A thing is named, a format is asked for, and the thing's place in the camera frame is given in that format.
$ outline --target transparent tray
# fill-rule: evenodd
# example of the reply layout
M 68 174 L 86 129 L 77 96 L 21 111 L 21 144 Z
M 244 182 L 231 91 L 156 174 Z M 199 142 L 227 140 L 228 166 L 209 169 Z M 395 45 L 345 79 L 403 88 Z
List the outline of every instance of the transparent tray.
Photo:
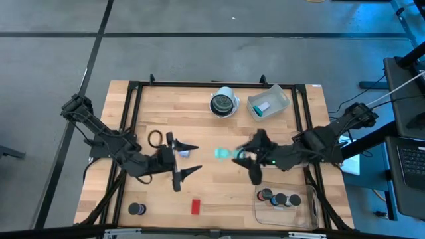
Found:
M 273 206 L 270 200 L 260 201 L 257 194 L 265 188 L 270 189 L 273 195 L 283 193 L 289 197 L 296 194 L 300 197 L 301 204 L 299 206 Z M 310 185 L 291 185 L 263 181 L 256 186 L 254 215 L 260 224 L 293 226 L 313 230 L 319 226 L 317 209 L 316 191 Z

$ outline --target small cylinder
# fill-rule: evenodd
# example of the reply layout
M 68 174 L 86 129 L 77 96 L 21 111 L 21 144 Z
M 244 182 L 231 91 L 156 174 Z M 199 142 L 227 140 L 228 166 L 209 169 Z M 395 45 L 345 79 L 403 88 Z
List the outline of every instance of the small cylinder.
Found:
M 299 206 L 301 204 L 301 198 L 297 194 L 293 194 L 288 197 L 288 200 L 285 203 L 285 206 Z
M 128 212 L 131 215 L 143 215 L 146 212 L 146 206 L 141 203 L 133 202 L 128 207 Z
M 283 193 L 278 193 L 276 195 L 274 195 L 271 199 L 270 199 L 270 203 L 273 206 L 278 206 L 278 205 L 285 205 L 286 203 L 286 196 Z
M 257 193 L 257 199 L 260 201 L 270 200 L 273 197 L 272 190 L 263 189 Z

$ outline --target red block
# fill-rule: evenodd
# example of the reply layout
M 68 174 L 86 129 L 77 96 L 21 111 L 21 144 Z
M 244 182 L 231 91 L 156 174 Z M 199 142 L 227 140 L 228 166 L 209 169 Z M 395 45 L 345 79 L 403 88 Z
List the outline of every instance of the red block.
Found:
M 192 199 L 192 215 L 199 215 L 201 200 Z

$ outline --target white cable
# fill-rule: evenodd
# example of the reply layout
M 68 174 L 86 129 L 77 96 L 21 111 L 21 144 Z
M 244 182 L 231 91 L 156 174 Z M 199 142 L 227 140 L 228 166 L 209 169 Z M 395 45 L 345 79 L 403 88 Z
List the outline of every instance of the white cable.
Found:
M 383 99 L 383 98 L 385 98 L 385 97 L 387 97 L 387 96 L 391 95 L 392 93 L 394 93 L 394 92 L 396 92 L 397 90 L 401 89 L 403 86 L 407 85 L 408 83 L 410 83 L 411 81 L 415 80 L 417 77 L 419 77 L 419 76 L 421 76 L 421 75 L 423 75 L 423 74 L 425 74 L 425 71 L 421 72 L 420 74 L 418 74 L 417 76 L 413 77 L 412 79 L 410 79 L 410 80 L 406 81 L 404 84 L 402 84 L 401 86 L 399 86 L 399 87 L 397 87 L 397 88 L 393 89 L 391 92 L 389 92 L 389 93 L 385 94 L 384 96 L 381 96 L 381 97 L 377 98 L 376 100 L 374 100 L 374 101 L 372 101 L 372 102 L 368 103 L 366 106 L 369 106 L 369 105 L 371 105 L 371 104 L 373 104 L 373 103 L 375 103 L 375 102 L 377 102 L 377 101 L 379 101 L 379 100 L 381 100 L 381 99 Z

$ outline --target black cap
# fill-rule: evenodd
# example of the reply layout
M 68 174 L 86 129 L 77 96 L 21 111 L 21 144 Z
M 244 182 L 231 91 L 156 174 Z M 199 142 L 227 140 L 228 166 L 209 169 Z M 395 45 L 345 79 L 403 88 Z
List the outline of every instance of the black cap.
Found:
M 301 204 L 301 198 L 298 195 L 291 195 L 290 203 L 292 206 L 299 206 Z
M 133 202 L 130 204 L 130 206 L 128 207 L 128 212 L 131 215 L 142 215 L 145 213 L 145 209 L 144 206 L 142 204 Z
M 270 189 L 263 189 L 261 190 L 261 197 L 263 197 L 263 199 L 271 199 L 273 197 L 273 193 Z
M 274 196 L 274 200 L 279 204 L 283 205 L 286 203 L 286 196 L 283 193 L 278 193 L 276 196 Z

